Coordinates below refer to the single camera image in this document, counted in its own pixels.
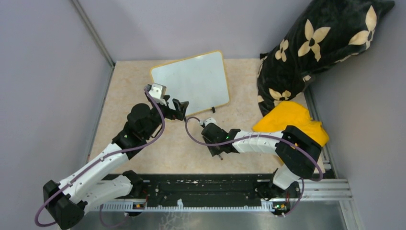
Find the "yellow framed whiteboard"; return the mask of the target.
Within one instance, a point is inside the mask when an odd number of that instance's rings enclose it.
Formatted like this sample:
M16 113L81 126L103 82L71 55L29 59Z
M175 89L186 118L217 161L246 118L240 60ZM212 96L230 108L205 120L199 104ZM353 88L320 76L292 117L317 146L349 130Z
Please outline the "yellow framed whiteboard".
M224 56L220 50L154 66L150 76L154 83L166 86L165 94L189 102L187 116L230 102Z

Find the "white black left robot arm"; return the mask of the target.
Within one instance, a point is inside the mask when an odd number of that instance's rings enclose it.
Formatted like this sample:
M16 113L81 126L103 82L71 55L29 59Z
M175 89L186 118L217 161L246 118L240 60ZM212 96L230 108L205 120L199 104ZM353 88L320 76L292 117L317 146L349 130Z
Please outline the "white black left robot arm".
M39 215L46 209L54 219L50 225L68 230L95 206L122 196L140 197L144 191L143 180L134 171L126 171L112 180L105 180L105 177L157 141L163 134L166 119L186 119L189 102L173 99L174 108L170 108L168 98L167 95L152 97L150 105L134 105L123 129L97 157L59 182L50 180L45 183L44 203L35 215L35 224L43 226Z

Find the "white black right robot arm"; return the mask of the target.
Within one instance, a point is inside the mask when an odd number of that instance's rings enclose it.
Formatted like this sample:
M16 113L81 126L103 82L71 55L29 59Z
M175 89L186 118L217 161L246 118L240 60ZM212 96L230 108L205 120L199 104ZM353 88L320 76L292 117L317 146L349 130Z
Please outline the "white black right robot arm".
M288 125L273 133L231 129L226 132L216 123L202 125L201 135L212 156L221 153L265 153L278 156L282 166L273 175L270 193L283 197L296 180L313 176L322 147L299 128Z

